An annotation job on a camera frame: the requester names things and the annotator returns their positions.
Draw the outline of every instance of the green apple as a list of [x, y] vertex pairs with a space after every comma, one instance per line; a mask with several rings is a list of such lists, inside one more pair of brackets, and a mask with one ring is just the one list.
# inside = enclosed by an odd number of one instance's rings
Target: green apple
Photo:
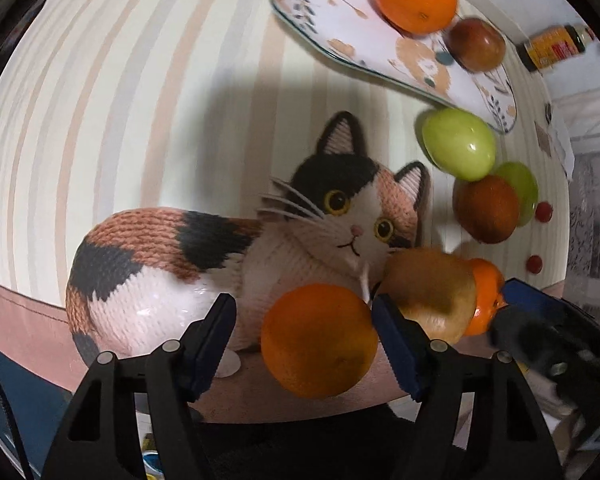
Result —
[[422, 141], [440, 170], [469, 182], [487, 176], [496, 161], [489, 125], [457, 108], [432, 112], [422, 125]]
[[538, 182], [534, 174], [522, 162], [505, 162], [494, 174], [506, 180], [516, 191], [520, 201], [518, 225], [527, 224], [533, 218], [538, 205]]

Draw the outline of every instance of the bottle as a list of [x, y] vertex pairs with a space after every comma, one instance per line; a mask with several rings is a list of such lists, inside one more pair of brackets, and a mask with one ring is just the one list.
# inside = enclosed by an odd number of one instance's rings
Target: bottle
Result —
[[595, 34], [586, 25], [558, 25], [516, 45], [516, 50], [526, 69], [535, 72], [582, 54], [595, 39]]

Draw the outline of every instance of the cat tail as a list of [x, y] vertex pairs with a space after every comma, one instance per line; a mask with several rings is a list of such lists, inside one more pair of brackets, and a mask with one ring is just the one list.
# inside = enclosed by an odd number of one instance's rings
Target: cat tail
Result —
[[71, 330], [75, 347], [84, 364], [91, 366], [100, 353], [100, 349], [92, 337], [95, 327], [91, 320], [87, 297], [69, 283], [66, 286], [65, 305], [69, 330]]

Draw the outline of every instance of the cat mouth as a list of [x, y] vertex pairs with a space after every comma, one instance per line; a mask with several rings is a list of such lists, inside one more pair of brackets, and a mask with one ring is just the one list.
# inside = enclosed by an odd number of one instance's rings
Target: cat mouth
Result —
[[360, 254], [358, 253], [358, 251], [356, 250], [356, 248], [353, 246], [353, 242], [355, 242], [355, 241], [356, 241], [356, 237], [353, 237], [348, 244], [337, 245], [336, 247], [339, 248], [339, 249], [343, 249], [345, 247], [351, 247], [351, 250], [353, 251], [353, 253], [357, 257], [360, 257]]

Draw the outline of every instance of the bottle label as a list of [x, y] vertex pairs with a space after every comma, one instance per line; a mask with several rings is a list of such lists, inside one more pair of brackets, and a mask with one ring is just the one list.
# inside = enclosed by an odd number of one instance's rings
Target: bottle label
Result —
[[525, 43], [526, 52], [538, 68], [579, 54], [578, 47], [564, 27], [555, 27]]

